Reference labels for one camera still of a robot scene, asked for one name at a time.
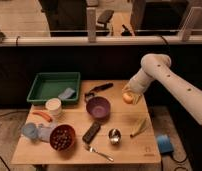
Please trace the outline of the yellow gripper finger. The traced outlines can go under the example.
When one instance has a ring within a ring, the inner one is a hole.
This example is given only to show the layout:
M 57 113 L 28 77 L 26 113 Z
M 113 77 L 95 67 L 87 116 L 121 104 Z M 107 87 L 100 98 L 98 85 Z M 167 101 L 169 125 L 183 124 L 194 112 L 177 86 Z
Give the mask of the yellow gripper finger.
M 132 104 L 137 104 L 140 97 L 142 96 L 141 92 L 139 91 L 138 88 L 136 87 L 133 87 L 133 86 L 130 86 L 129 84 L 125 85 L 124 88 L 122 89 L 122 95 L 125 93 L 125 92 L 128 92 L 130 93 L 133 98 L 134 98 L 134 101 Z

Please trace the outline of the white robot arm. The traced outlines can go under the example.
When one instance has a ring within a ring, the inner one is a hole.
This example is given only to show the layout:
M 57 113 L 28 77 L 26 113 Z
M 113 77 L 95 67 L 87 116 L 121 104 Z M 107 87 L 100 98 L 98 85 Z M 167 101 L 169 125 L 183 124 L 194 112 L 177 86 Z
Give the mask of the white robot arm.
M 157 80 L 202 126 L 202 91 L 170 70 L 171 59 L 166 54 L 149 53 L 141 59 L 141 69 L 122 90 L 127 104 L 137 103 L 150 84 Z

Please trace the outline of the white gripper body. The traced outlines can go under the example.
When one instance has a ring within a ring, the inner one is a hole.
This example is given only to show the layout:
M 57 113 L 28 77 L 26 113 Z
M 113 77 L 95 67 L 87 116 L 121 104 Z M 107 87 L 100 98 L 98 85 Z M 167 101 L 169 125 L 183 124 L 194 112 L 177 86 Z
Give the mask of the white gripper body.
M 142 69 L 140 69 L 130 80 L 129 80 L 129 87 L 130 89 L 137 93 L 143 94 L 150 84 L 154 81 L 154 79 L 145 73 Z

